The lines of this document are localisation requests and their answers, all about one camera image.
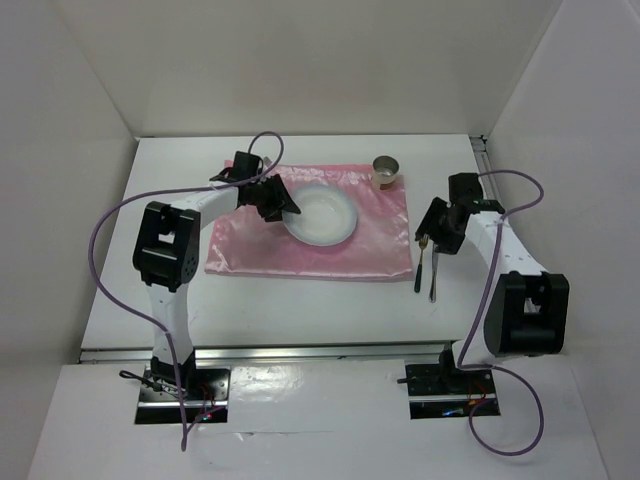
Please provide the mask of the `white round plate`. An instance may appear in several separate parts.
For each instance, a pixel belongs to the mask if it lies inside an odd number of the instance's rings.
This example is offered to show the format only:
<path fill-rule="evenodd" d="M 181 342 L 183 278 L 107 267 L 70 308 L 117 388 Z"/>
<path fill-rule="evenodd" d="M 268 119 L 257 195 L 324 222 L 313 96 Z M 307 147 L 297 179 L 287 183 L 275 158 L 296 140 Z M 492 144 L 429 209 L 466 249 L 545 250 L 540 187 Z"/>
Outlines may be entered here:
<path fill-rule="evenodd" d="M 332 247 L 355 232 L 358 213 L 353 201 L 340 189 L 322 184 L 297 188 L 292 198 L 300 213 L 283 214 L 283 224 L 297 240 L 316 247 Z"/>

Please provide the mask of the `small metal cup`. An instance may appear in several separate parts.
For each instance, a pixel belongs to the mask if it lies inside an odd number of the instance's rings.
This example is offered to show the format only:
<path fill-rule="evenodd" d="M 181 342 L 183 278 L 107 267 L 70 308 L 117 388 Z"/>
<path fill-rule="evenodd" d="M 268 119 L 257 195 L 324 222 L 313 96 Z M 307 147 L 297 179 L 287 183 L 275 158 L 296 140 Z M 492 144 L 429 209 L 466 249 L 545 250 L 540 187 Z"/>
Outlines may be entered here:
<path fill-rule="evenodd" d="M 398 161 L 388 155 L 376 157 L 372 162 L 371 183 L 381 191 L 391 190 L 399 173 Z"/>

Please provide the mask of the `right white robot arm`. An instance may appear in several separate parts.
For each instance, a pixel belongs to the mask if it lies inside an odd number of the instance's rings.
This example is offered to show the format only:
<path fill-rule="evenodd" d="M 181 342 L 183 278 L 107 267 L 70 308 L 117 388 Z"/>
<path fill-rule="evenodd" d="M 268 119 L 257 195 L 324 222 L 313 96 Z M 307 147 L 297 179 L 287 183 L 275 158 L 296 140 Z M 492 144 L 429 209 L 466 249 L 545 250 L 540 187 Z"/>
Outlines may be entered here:
<path fill-rule="evenodd" d="M 416 240 L 431 243 L 433 266 L 469 242 L 488 268 L 468 334 L 440 353 L 431 379 L 444 390 L 457 392 L 475 371 L 514 358 L 559 354 L 570 285 L 565 275 L 550 272 L 526 249 L 509 223 L 519 210 L 486 198 L 479 174 L 450 176 L 448 191 L 448 199 L 432 200 Z"/>

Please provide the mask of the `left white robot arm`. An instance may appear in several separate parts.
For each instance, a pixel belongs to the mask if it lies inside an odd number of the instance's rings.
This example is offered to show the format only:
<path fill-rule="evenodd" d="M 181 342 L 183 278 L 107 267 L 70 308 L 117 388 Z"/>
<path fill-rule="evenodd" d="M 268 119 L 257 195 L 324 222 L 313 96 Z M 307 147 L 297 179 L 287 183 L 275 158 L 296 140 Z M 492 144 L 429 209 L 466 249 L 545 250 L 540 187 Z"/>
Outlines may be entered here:
<path fill-rule="evenodd" d="M 266 222 L 301 212 L 280 175 L 265 176 L 262 159 L 247 152 L 236 153 L 207 189 L 172 203 L 152 201 L 144 209 L 133 266 L 146 285 L 156 321 L 151 375 L 176 399 L 189 397 L 197 387 L 188 286 L 199 265 L 201 230 L 244 206 L 255 207 Z"/>

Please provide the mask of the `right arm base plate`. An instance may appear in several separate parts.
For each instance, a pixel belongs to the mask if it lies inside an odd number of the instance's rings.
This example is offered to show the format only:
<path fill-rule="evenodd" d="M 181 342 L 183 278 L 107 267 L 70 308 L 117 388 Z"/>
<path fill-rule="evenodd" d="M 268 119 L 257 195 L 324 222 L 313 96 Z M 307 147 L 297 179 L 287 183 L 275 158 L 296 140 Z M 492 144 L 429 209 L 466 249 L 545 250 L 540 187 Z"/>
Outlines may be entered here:
<path fill-rule="evenodd" d="M 450 349 L 437 361 L 407 364 L 397 383 L 407 388 L 412 420 L 464 418 L 472 411 L 480 417 L 500 415 L 492 373 L 459 370 Z"/>

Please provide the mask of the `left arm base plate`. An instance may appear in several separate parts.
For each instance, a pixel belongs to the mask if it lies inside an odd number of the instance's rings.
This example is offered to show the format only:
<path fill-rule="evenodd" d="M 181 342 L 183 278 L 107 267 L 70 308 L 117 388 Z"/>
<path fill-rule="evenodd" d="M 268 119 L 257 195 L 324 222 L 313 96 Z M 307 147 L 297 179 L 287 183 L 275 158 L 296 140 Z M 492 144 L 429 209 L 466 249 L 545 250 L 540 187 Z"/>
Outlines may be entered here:
<path fill-rule="evenodd" d="M 152 376 L 149 368 L 142 374 L 120 370 L 119 377 L 139 383 L 136 407 L 137 425 L 180 424 L 178 389 L 175 385 Z M 226 423 L 231 382 L 229 368 L 205 368 L 196 371 L 195 383 L 184 390 L 188 424 Z"/>

